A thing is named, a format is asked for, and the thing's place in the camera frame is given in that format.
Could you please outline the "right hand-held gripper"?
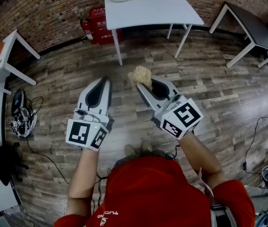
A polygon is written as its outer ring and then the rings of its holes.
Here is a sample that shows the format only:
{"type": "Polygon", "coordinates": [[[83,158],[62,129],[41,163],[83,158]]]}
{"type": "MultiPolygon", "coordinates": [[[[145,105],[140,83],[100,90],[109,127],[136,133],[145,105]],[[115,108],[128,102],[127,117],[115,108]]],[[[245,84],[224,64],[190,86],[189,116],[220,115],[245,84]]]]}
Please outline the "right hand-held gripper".
{"type": "Polygon", "coordinates": [[[197,127],[203,114],[191,98],[178,93],[171,81],[159,76],[152,76],[151,81],[152,90],[142,83],[136,86],[146,105],[155,111],[151,121],[177,140],[182,139],[197,127]]]}

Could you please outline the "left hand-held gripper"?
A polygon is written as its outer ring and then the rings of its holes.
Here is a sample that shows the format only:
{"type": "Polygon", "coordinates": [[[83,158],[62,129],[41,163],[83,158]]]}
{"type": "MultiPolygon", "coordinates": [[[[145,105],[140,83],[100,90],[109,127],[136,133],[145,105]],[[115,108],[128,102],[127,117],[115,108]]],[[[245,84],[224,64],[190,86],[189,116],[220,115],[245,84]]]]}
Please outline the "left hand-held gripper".
{"type": "Polygon", "coordinates": [[[90,83],[79,96],[73,119],[68,120],[66,143],[99,151],[114,123],[109,114],[111,104],[111,80],[102,77],[90,83]]]}

